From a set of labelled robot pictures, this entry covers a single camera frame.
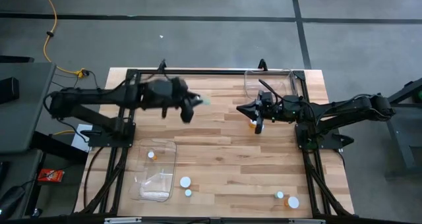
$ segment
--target wooden tabletop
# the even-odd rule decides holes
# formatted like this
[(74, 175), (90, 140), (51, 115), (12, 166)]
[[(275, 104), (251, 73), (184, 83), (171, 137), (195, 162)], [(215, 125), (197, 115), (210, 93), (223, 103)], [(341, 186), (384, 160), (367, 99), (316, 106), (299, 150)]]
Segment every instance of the wooden tabletop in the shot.
[[(124, 80), (126, 70), (111, 68), (106, 88), (116, 87)], [(322, 71), (306, 70), (305, 75), (310, 100), (327, 103)], [(129, 150), (118, 215), (311, 217), (303, 157), (295, 141), (294, 124), (265, 121), (262, 134), (254, 134), (248, 118), (235, 109), (237, 105), (252, 101), (245, 95), (243, 75), (180, 77), (186, 80), (191, 91), (206, 98), (210, 105), (195, 107), (195, 115), (188, 125), (182, 123), (180, 110), (169, 109), (166, 119), (161, 119), (161, 110), (136, 111), (135, 141)], [(280, 94), (291, 93), (289, 84), (281, 83), (285, 82), (285, 76), (259, 78), (277, 88)], [(258, 90), (256, 79), (250, 76), (247, 80), (252, 93)], [(118, 107), (114, 105), (103, 105), (100, 109), (100, 113), (110, 117), (117, 112)], [(139, 164), (145, 162), (145, 157), (140, 155), (141, 143), (150, 138), (174, 142), (177, 148), (173, 188), (165, 202), (135, 200), (131, 193), (135, 177), (141, 172)], [(95, 151), (93, 149), (88, 156), (84, 177)], [(104, 148), (94, 161), (87, 184), (88, 201), (104, 183), (109, 154), (110, 149)], [(333, 151), (321, 150), (321, 160), (327, 186), (345, 209), (353, 213), (341, 158)], [(184, 176), (192, 180), (190, 198), (185, 196), (185, 189), (179, 184)], [(75, 211), (83, 208), (84, 177)], [(111, 190), (109, 207), (114, 186)], [(287, 208), (283, 200), (275, 199), (274, 193), (279, 190), (285, 197), (297, 197), (299, 208)], [(318, 188), (316, 197), (322, 210)]]

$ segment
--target yellow cable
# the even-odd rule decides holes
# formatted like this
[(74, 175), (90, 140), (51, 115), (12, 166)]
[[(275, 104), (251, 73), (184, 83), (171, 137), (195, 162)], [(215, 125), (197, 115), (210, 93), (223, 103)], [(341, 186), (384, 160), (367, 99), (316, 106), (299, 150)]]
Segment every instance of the yellow cable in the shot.
[[(55, 30), (55, 27), (57, 26), (57, 13), (55, 11), (55, 7), (54, 7), (53, 2), (51, 0), (48, 0), (48, 2), (50, 3), (50, 6), (53, 9), (53, 13), (54, 13), (54, 25), (53, 25), (53, 28), (50, 30), (50, 32), (53, 34), (54, 33), (54, 30)], [(47, 55), (47, 44), (50, 41), (50, 38), (51, 38), (51, 36), (50, 35), (47, 35), (47, 38), (45, 39), (45, 42), (44, 42), (43, 52), (44, 52), (45, 59), (47, 59), (47, 61), (49, 61), (51, 63), (51, 59)], [(59, 69), (59, 70), (61, 70), (63, 72), (67, 72), (67, 73), (70, 73), (70, 74), (75, 74), (79, 78), (85, 77), (84, 73), (82, 72), (84, 69), (80, 69), (78, 71), (70, 71), (70, 70), (62, 69), (59, 66), (56, 66), (56, 67), (57, 67), (57, 69)]]
[(53, 135), (60, 135), (60, 134), (66, 134), (66, 133), (75, 133), (75, 132), (73, 130), (64, 130), (64, 131), (61, 131), (61, 132), (56, 132)]

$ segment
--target small white lid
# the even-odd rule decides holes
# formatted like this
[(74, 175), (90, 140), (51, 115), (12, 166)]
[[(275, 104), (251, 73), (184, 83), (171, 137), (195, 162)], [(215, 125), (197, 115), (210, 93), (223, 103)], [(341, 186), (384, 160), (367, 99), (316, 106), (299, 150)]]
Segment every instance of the small white lid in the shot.
[(192, 195), (192, 191), (189, 189), (185, 190), (185, 195), (186, 197), (190, 197)]
[(191, 178), (182, 177), (182, 179), (180, 179), (180, 186), (182, 186), (183, 188), (187, 188), (190, 185), (191, 185)]
[(148, 152), (148, 157), (149, 157), (149, 158), (153, 158), (154, 156), (155, 156), (155, 154), (154, 154), (154, 152), (153, 152), (153, 151)]
[(290, 197), (288, 202), (291, 208), (299, 207), (299, 200), (296, 197)]
[(275, 197), (276, 197), (276, 198), (283, 198), (283, 197), (284, 197), (284, 194), (283, 194), (283, 192), (282, 192), (282, 191), (278, 191), (278, 192), (276, 193)]

